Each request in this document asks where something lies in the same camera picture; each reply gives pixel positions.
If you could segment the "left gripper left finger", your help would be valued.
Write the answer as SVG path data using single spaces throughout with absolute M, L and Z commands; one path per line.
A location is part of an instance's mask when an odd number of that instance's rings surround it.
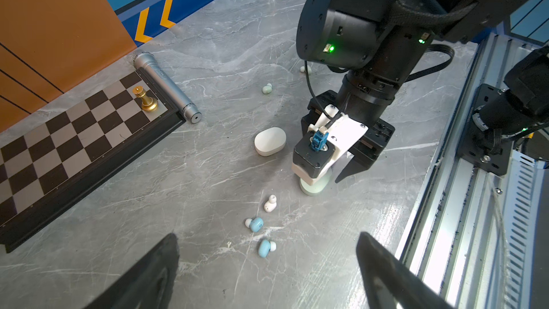
M 166 235 L 88 308 L 167 308 L 180 251 L 177 236 Z

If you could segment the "mint green earbud case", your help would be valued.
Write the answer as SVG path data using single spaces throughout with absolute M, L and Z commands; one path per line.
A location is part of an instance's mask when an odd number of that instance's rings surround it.
M 331 169 L 329 169 L 325 173 L 325 175 L 320 177 L 319 180 L 313 185 L 309 185 L 306 183 L 306 181 L 304 181 L 303 179 L 300 179 L 300 188 L 304 194 L 310 197 L 319 195 L 327 187 L 328 183 L 331 180 L 332 175 L 333 175 L 333 172 Z

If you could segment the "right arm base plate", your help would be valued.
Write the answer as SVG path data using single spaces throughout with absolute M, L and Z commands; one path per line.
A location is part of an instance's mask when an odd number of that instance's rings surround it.
M 520 131 L 517 114 L 506 93 L 488 84 L 480 85 L 457 147 L 457 156 L 487 173 L 504 176 L 512 146 L 509 136 Z

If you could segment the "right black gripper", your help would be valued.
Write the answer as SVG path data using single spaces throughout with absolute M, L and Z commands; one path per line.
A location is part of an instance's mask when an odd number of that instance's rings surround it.
M 301 129 L 304 137 L 312 137 L 306 130 L 309 124 L 316 123 L 320 118 L 321 110 L 320 106 L 313 99 L 309 101 L 307 108 L 310 111 L 302 118 Z M 348 150 L 353 158 L 336 177 L 335 183 L 339 183 L 357 173 L 369 170 L 377 161 L 381 152 L 387 147 L 394 132 L 395 128 L 390 123 L 381 118 L 377 119 L 375 123 L 368 127 L 368 131 Z

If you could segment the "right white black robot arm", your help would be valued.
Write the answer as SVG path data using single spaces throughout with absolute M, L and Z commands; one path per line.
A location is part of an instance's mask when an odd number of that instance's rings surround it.
M 400 88 L 445 68 L 416 72 L 422 56 L 437 51 L 454 57 L 452 44 L 497 26 L 527 1 L 307 0 L 297 27 L 297 54 L 344 77 L 338 91 L 310 100 L 293 172 L 314 185 L 329 178 L 345 154 L 352 160 L 340 180 L 369 170 L 394 134 L 382 116 Z

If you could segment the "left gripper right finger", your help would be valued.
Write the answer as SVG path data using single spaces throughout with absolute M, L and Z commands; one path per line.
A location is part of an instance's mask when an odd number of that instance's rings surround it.
M 451 307 L 369 233 L 360 233 L 356 255 L 370 308 Z

